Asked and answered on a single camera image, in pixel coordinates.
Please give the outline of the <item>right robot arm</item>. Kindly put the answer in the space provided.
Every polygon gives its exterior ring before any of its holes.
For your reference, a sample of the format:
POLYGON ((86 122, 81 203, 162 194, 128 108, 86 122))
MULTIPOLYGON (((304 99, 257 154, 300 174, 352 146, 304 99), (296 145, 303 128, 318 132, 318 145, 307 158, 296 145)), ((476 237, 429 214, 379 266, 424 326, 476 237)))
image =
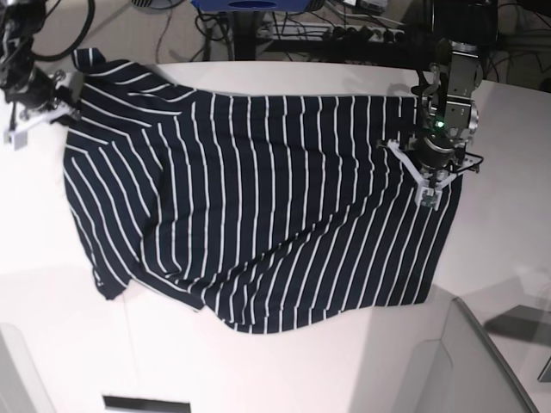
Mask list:
POLYGON ((77 38, 62 52, 43 56, 33 51, 34 37, 50 13, 45 1, 1 2, 1 91, 10 107, 3 142, 14 150, 28 144, 28 132, 40 124, 69 126, 80 118, 77 91, 66 84, 66 73, 46 74, 37 62, 55 62, 77 50, 90 31, 96 3, 88 1, 87 15, 77 38))

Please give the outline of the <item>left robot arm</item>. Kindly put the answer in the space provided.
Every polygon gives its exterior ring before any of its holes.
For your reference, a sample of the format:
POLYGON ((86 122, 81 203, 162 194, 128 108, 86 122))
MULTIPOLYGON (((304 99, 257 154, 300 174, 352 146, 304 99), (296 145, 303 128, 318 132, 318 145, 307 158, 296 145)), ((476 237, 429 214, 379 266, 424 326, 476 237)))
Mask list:
POLYGON ((418 117, 407 138, 384 138, 416 183, 418 206, 437 210, 445 188, 466 172, 478 172, 484 158, 468 151, 480 115, 473 93, 484 77, 485 53, 498 38, 495 1, 434 1, 435 45, 431 77, 418 70, 418 117))

